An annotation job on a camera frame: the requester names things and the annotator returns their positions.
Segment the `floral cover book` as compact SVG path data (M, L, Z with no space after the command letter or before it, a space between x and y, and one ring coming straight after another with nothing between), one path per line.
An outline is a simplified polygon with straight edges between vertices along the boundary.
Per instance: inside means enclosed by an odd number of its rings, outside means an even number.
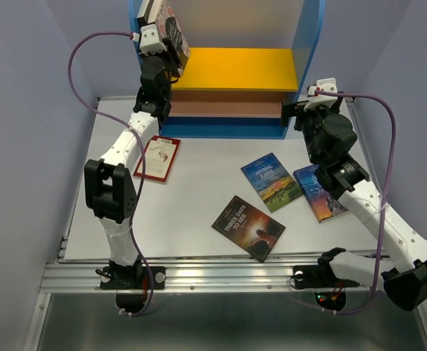
M156 25L159 37L164 41L173 58L173 75L181 77L191 56L191 50L177 21L169 1L154 1L148 14L148 24Z

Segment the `A Tale of Two Cities book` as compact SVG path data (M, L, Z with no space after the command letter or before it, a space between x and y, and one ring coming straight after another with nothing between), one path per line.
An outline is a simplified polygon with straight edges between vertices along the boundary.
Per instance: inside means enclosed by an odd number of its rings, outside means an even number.
M151 9L153 7L154 0L142 0L137 13L137 21L144 25L149 23L149 17Z

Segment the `red white cover book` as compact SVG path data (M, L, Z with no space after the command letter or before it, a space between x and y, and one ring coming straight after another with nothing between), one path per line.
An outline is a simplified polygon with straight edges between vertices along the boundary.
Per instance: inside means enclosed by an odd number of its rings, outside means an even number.
M145 148L145 179L165 184L181 145L181 140L156 135Z

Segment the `Three Days to See book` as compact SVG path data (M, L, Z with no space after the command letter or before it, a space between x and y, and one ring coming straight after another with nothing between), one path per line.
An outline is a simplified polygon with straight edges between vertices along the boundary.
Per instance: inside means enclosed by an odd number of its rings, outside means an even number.
M286 227L238 196L234 196L211 226L263 263Z

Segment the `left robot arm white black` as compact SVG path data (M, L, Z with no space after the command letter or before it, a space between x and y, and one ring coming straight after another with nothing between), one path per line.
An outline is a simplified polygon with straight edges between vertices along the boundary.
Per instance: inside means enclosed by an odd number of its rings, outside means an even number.
M129 122L114 144L98 160L84 167L86 205L100 220L110 246L110 267L127 288L141 283L135 265L139 254L133 243L132 217L140 191L132 171L150 139L157 135L171 110L172 78L179 78L182 61L176 53L143 54L141 86Z

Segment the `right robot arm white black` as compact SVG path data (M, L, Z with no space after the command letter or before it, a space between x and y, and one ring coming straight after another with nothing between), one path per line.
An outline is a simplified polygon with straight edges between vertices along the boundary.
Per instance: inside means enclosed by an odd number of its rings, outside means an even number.
M317 263L294 268L290 286L296 290L366 285L400 309L412 311L427 299L427 240L383 200L370 175L351 155L357 141L352 122L337 102L313 105L286 100L281 124L295 119L302 132L314 174L322 188L352 213L377 240L371 257L343 248L322 253Z

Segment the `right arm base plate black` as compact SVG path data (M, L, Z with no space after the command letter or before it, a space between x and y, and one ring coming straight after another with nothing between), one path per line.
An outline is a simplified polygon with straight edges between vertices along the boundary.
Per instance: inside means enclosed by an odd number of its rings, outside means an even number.
M292 268L291 285L297 290L325 288L331 287L333 280L319 265L295 265Z

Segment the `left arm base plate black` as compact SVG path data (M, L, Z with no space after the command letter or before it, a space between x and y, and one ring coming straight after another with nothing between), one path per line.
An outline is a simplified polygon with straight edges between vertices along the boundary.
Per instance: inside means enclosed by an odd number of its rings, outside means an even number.
M154 276L154 290L163 290L165 288L166 267L154 266L151 268ZM146 267L142 268L136 278L126 279L104 278L101 276L99 288L101 290L148 290L151 287L150 279Z

